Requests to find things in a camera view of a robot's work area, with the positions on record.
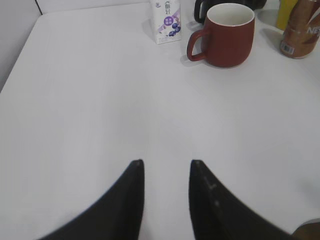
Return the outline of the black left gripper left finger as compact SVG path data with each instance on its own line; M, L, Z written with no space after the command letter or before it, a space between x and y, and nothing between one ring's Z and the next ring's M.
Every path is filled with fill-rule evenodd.
M137 240L145 201L145 168L133 160L112 187L43 240Z

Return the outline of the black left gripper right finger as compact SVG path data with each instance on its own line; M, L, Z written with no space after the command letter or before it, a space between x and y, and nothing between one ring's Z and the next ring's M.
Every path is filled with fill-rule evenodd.
M235 197L202 160L192 160L189 212L197 240L293 240Z

